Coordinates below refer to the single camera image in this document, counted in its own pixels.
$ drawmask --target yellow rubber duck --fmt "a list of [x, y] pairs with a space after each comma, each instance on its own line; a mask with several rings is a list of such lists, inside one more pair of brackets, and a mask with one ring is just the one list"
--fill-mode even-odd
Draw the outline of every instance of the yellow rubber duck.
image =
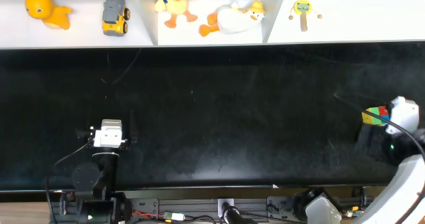
[[28, 15], [40, 19], [52, 29], [69, 29], [68, 13], [72, 12], [69, 7], [57, 7], [52, 0], [25, 0]]
[[198, 19], [196, 15], [192, 15], [187, 8], [189, 3], [187, 0], [158, 0], [155, 4], [155, 10], [157, 12], [162, 12], [167, 10], [171, 14], [171, 18], [164, 22], [164, 24], [169, 28], [175, 28], [177, 26], [176, 20], [178, 15], [185, 15], [187, 22], [193, 22]]

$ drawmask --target toy handle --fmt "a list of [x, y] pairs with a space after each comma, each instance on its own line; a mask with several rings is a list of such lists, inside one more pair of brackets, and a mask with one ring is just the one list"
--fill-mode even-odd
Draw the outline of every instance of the toy handle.
[[301, 13], [301, 31], [306, 32], [307, 31], [307, 14], [303, 11]]

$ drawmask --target black table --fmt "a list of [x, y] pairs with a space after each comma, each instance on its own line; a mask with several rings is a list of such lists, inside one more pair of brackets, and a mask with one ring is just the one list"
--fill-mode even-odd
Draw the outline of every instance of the black table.
[[[361, 115], [333, 93], [424, 105], [424, 45], [142, 49], [114, 86], [101, 78], [119, 77], [137, 49], [1, 51], [0, 190], [42, 190], [84, 144], [75, 129], [130, 110], [140, 138], [121, 154], [121, 189], [388, 183], [396, 167], [355, 149]], [[55, 169], [52, 188], [72, 187], [90, 155]]]

